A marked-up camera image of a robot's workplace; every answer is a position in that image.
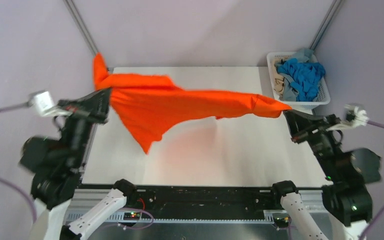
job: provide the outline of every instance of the white tabletop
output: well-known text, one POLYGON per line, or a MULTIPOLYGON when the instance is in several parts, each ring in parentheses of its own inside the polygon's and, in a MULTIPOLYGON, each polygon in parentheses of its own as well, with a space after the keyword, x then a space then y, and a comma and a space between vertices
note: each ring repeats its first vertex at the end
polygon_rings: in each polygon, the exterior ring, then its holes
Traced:
MULTIPOLYGON (((185 89, 218 89, 273 97, 267 67, 117 67, 115 73, 169 75, 185 89)), ((111 110, 91 146, 83 183, 268 187, 329 184, 307 143, 290 140, 286 119, 248 114, 180 123, 144 154, 111 110)))

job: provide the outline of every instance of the blue cloth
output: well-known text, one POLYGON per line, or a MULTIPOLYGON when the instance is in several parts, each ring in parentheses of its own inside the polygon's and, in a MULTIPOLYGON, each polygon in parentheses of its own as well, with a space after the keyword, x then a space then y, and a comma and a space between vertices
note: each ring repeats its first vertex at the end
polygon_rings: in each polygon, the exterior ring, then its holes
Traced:
POLYGON ((312 102, 319 93, 319 84, 325 68, 318 62, 309 62, 313 51, 303 48, 287 61, 277 63, 277 72, 285 77, 284 101, 312 102))

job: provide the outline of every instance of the plastic laundry basket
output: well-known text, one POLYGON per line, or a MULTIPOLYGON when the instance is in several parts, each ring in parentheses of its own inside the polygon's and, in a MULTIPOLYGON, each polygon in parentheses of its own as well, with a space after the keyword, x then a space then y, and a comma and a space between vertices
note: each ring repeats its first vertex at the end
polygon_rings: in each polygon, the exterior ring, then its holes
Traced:
MULTIPOLYGON (((278 93, 274 90, 275 88, 275 77, 272 71, 272 64, 276 58, 289 58, 295 53, 295 51, 278 51, 270 52, 267 54, 267 64, 268 64, 268 74, 270 75, 271 89, 273 90, 274 99, 291 106, 294 109, 304 109, 311 110, 320 105, 326 105, 331 101, 331 96, 329 95, 328 86, 326 85, 325 78, 322 77, 320 80, 320 86, 318 88, 318 95, 314 101, 281 101, 279 100, 278 93)), ((314 54, 311 56, 310 62, 317 63, 317 58, 314 54)))

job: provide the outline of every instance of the crumpled clothes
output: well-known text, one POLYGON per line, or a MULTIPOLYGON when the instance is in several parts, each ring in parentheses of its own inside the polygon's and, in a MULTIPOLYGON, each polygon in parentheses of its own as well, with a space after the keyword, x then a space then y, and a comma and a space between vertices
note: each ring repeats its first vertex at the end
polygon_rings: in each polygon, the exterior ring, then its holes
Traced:
POLYGON ((109 74, 99 53, 93 61, 93 71, 95 88, 112 88, 112 108, 145 153, 171 127, 187 120, 237 118, 245 114, 277 118, 282 111, 292 109, 254 93, 184 90, 164 75, 109 74))
POLYGON ((285 82, 284 77, 278 73, 275 64, 281 61, 284 61, 282 57, 276 57, 271 64, 271 72, 274 77, 274 91, 276 91, 280 98, 282 98, 284 94, 285 82))
POLYGON ((303 48, 285 62, 275 64, 284 77, 282 101, 313 102, 319 93, 320 80, 325 68, 318 62, 309 62, 313 50, 303 48))

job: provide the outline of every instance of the orange cloth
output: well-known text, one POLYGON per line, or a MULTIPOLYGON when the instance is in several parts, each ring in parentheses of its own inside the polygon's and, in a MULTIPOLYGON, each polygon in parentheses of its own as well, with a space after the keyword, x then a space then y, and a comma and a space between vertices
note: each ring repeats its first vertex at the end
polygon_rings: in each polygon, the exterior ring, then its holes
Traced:
POLYGON ((111 106, 145 153, 167 130, 187 120, 237 118, 245 114, 277 118, 283 110, 291 109, 259 94, 184 90, 168 76, 109 74, 100 53, 94 59, 93 71, 95 88, 112 88, 111 106))

